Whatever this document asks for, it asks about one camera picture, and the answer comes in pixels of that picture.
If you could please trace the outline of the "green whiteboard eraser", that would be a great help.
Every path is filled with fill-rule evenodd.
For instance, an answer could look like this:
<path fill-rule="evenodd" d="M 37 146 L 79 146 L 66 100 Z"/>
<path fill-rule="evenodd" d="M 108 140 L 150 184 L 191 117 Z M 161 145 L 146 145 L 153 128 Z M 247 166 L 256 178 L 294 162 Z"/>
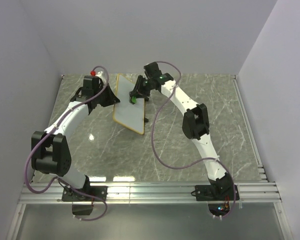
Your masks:
<path fill-rule="evenodd" d="M 130 99 L 130 101 L 131 101 L 132 104 L 136 104 L 137 103 L 137 99 L 134 96 Z"/>

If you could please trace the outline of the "yellow framed whiteboard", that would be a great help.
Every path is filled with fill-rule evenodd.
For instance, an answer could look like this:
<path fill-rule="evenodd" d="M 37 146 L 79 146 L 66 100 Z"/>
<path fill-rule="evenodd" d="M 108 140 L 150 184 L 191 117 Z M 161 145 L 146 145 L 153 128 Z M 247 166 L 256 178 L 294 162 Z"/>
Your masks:
<path fill-rule="evenodd" d="M 137 98 L 136 103 L 130 103 L 129 93 L 133 90 L 135 83 L 122 74 L 116 77 L 115 96 L 120 100 L 113 107 L 113 120 L 134 131 L 137 134 L 145 133 L 145 100 Z"/>

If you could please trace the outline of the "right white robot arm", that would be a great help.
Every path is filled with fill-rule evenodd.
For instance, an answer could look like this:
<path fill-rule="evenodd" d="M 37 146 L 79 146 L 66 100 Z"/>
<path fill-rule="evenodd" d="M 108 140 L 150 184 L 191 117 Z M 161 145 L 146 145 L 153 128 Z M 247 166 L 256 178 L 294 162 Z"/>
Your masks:
<path fill-rule="evenodd" d="M 129 93 L 131 104 L 136 103 L 136 99 L 148 100 L 152 90 L 159 91 L 167 97 L 163 103 L 166 105 L 172 102 L 183 114 L 182 131 L 183 134 L 193 142 L 197 148 L 201 159 L 185 166 L 170 166 L 164 163 L 155 149 L 154 133 L 155 124 L 162 106 L 157 110 L 151 126 L 151 147 L 155 158 L 165 167 L 173 170 L 182 170 L 204 162 L 207 170 L 208 181 L 211 184 L 210 193 L 216 200 L 222 200 L 228 195 L 229 190 L 236 192 L 233 177 L 229 170 L 222 164 L 220 157 L 213 146 L 210 135 L 210 122 L 208 108 L 204 103 L 197 103 L 188 96 L 179 86 L 182 73 L 177 70 L 179 77 L 174 79 L 169 73 L 162 73 L 159 68 L 160 61 L 148 63 L 143 67 L 145 76 L 139 75 L 133 90 Z"/>

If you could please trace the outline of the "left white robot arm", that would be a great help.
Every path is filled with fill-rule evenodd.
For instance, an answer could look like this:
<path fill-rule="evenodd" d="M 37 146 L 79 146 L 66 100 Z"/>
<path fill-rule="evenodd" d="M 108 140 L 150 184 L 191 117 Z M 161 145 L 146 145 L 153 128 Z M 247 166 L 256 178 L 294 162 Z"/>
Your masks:
<path fill-rule="evenodd" d="M 31 153 L 28 165 L 33 170 L 54 179 L 73 190 L 79 201 L 91 196 L 89 177 L 72 165 L 68 141 L 78 125 L 97 107 L 119 103 L 109 86 L 109 78 L 102 72 L 86 75 L 83 85 L 75 92 L 66 110 L 46 130 L 35 131 L 31 136 Z"/>

